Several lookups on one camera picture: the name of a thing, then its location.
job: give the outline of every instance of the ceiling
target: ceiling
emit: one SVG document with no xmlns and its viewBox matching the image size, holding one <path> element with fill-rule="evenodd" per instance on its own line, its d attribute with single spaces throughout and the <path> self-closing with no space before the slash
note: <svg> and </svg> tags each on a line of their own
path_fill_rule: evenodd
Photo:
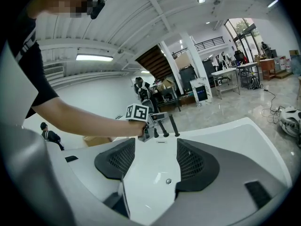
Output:
<svg viewBox="0 0 301 226">
<path fill-rule="evenodd" d="M 198 24 L 228 18 L 267 18 L 273 0 L 105 0 L 97 19 L 41 14 L 36 37 L 44 66 L 63 66 L 64 77 L 141 70 L 135 61 L 162 40 Z M 75 61 L 77 53 L 113 56 L 112 62 Z"/>
</svg>

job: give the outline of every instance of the wooden cabinet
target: wooden cabinet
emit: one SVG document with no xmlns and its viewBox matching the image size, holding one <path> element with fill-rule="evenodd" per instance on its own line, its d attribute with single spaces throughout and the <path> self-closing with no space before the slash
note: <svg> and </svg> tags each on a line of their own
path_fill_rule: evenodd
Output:
<svg viewBox="0 0 301 226">
<path fill-rule="evenodd" d="M 275 61 L 273 58 L 260 60 L 259 63 L 264 80 L 270 80 L 271 78 L 276 76 Z"/>
</svg>

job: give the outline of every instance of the hand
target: hand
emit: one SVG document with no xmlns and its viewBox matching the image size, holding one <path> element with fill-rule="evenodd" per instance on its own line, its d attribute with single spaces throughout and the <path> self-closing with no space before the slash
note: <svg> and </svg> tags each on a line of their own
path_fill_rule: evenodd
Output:
<svg viewBox="0 0 301 226">
<path fill-rule="evenodd" d="M 133 135 L 143 136 L 146 123 L 143 121 L 130 121 L 131 128 L 133 129 Z"/>
</svg>

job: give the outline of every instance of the staircase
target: staircase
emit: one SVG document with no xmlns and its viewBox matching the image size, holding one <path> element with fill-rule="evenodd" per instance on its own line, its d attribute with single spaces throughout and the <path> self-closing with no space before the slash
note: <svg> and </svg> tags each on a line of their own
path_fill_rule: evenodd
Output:
<svg viewBox="0 0 301 226">
<path fill-rule="evenodd" d="M 136 61 L 149 71 L 156 80 L 163 81 L 166 76 L 173 73 L 158 45 L 152 47 L 149 51 L 137 58 Z"/>
</svg>

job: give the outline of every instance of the tiled floor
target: tiled floor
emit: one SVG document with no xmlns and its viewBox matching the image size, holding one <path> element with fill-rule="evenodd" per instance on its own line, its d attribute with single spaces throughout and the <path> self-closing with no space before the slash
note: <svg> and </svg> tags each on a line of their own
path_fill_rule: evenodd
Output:
<svg viewBox="0 0 301 226">
<path fill-rule="evenodd" d="M 276 95 L 272 108 L 280 105 L 283 107 L 292 105 L 301 109 L 301 98 L 299 101 L 296 100 L 299 88 L 297 76 L 291 75 L 284 80 L 272 79 L 262 81 L 262 83 L 266 89 Z M 196 104 L 191 104 L 183 106 L 181 112 L 178 109 L 171 112 L 179 132 L 212 127 L 249 117 L 262 129 L 279 151 L 294 182 L 301 170 L 301 149 L 293 137 L 284 133 L 277 124 L 269 123 L 267 118 L 261 114 L 262 109 L 270 108 L 274 96 L 262 89 L 247 90 L 245 88 L 241 88 L 240 95 L 237 90 L 236 92 L 231 90 L 222 93 L 222 100 L 216 96 L 214 88 L 212 94 L 211 105 L 196 107 Z M 263 114 L 269 115 L 269 110 L 264 110 Z M 169 121 L 166 121 L 164 126 L 167 131 L 173 131 Z"/>
</svg>

